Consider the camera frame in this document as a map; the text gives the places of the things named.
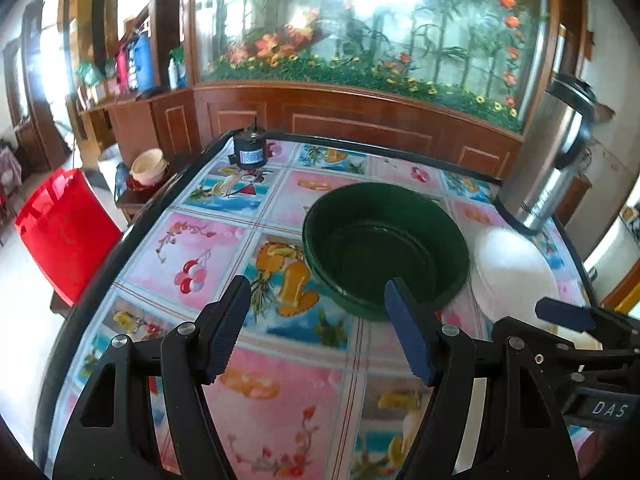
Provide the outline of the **pink thermos jug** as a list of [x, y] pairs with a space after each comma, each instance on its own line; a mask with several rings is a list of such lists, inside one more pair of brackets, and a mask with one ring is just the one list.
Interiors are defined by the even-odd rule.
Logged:
[[115, 70], [118, 88], [121, 94], [129, 92], [128, 84], [128, 60], [124, 46], [121, 46], [115, 55]]

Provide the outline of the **blue thermos jug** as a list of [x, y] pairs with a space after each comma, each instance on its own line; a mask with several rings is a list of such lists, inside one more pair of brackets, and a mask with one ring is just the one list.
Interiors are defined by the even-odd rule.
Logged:
[[137, 89], [140, 92], [154, 86], [154, 75], [151, 58], [151, 46], [147, 34], [140, 35], [132, 47], [134, 71], [136, 72]]

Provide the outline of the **stainless steel thermos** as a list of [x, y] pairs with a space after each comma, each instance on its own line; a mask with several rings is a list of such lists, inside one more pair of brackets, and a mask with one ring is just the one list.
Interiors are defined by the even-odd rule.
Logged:
[[498, 213], [518, 232], [540, 232], [565, 196], [591, 139], [595, 105], [585, 81], [559, 74], [549, 82], [495, 198]]

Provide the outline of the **red gift bag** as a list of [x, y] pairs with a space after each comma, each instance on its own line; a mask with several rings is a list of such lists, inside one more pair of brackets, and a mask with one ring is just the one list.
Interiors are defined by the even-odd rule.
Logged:
[[78, 304], [122, 231], [80, 169], [54, 170], [24, 203], [14, 226], [66, 304]]

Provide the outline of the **aquarium with flowers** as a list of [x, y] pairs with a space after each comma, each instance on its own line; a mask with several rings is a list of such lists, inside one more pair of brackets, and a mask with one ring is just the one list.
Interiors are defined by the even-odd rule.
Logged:
[[544, 0], [194, 0], [198, 78], [408, 96], [518, 132]]

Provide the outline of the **green plastic basin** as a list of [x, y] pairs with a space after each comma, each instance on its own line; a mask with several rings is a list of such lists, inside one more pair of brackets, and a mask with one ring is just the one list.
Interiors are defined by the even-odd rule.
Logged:
[[308, 266], [333, 301], [371, 322], [388, 319], [386, 283], [401, 278], [437, 312], [464, 287], [470, 251], [445, 209], [418, 192], [359, 182], [320, 197], [303, 223]]

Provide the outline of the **small wooden side table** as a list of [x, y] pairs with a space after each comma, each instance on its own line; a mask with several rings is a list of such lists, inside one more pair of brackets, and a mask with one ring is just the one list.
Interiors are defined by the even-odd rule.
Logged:
[[178, 160], [173, 160], [165, 169], [160, 182], [144, 186], [131, 177], [124, 164], [117, 166], [114, 202], [128, 224], [134, 222], [134, 218], [142, 211], [145, 204], [152, 200], [160, 188], [181, 169], [182, 165], [178, 163]]

